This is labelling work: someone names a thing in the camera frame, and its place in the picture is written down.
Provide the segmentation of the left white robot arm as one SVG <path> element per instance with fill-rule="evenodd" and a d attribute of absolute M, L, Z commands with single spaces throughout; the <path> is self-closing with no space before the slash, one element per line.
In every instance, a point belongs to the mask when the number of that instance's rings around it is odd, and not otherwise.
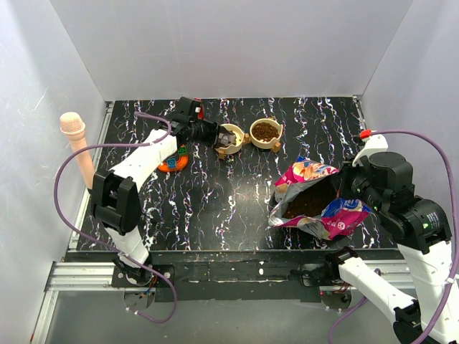
<path fill-rule="evenodd" d="M 181 97 L 176 108 L 155 119 L 151 132 L 126 159 L 93 177 L 91 213 L 102 225 L 115 248 L 115 265 L 136 286 L 152 280 L 151 256 L 138 225 L 142 207 L 138 192 L 150 175 L 188 142 L 227 148 L 237 142 L 231 130 L 201 118 L 202 103 Z"/>

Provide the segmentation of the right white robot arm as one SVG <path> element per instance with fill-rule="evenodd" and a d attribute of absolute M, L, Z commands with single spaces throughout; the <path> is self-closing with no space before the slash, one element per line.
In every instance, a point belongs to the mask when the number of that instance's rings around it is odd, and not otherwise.
<path fill-rule="evenodd" d="M 369 206 L 397 244 L 416 297 L 398 290 L 348 247 L 327 254 L 325 278 L 360 291 L 391 322 L 400 343 L 458 342 L 458 216 L 416 195 L 413 167 L 390 152 L 385 130 L 364 130 L 363 145 L 339 174 L 341 196 Z"/>

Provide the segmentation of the pink pet food bag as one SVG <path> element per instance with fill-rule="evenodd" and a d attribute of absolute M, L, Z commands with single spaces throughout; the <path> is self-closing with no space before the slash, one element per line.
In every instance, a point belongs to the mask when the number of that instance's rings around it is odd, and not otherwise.
<path fill-rule="evenodd" d="M 338 173 L 333 166 L 298 157 L 275 183 L 269 225 L 297 228 L 327 241 L 352 234 L 371 209 L 339 196 Z"/>

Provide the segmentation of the clear plastic scoop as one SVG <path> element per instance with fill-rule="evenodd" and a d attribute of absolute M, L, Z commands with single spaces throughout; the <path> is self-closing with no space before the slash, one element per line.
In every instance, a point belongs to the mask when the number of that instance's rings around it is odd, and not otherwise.
<path fill-rule="evenodd" d="M 235 145 L 236 141 L 237 136 L 232 131 L 219 134 L 219 144 L 223 147 Z"/>

